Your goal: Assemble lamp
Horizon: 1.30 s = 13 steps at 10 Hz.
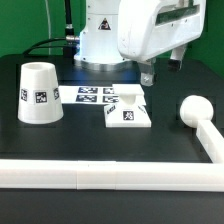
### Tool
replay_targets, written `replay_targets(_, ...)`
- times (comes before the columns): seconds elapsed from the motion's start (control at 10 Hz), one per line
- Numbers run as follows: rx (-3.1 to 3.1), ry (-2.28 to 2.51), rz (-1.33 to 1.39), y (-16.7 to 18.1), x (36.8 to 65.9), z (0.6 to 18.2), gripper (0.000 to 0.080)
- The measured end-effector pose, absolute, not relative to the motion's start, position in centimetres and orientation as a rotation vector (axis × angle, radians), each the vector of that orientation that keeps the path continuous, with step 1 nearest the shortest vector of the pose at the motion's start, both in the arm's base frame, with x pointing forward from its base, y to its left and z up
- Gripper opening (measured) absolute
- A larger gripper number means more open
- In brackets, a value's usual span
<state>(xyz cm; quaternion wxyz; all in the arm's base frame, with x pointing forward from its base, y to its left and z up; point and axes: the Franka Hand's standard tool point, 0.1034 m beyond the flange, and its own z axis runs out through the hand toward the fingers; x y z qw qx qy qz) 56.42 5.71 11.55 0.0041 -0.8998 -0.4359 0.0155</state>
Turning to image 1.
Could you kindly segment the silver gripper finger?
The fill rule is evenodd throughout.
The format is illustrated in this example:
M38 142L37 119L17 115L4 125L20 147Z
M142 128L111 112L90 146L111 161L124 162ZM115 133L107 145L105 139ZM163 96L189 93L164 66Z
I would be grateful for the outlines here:
M144 86L152 86L155 82L155 60L151 59L148 62L138 63L140 70L140 82Z
M181 45L172 50L170 59L168 60L168 69L170 71L179 71L182 67L182 61L187 49L187 45Z

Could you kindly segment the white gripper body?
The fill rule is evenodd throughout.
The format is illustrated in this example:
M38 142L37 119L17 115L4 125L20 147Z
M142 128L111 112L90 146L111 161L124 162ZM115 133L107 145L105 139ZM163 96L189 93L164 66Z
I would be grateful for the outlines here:
M146 63L201 36L206 0L121 0L118 50Z

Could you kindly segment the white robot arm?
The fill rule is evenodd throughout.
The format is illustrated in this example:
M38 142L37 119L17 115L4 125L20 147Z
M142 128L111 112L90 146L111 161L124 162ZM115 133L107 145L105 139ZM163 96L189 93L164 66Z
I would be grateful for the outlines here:
M202 34L206 0L86 0L86 25L75 64L116 71L135 61L141 83L153 84L156 57L170 52L179 71L187 44Z

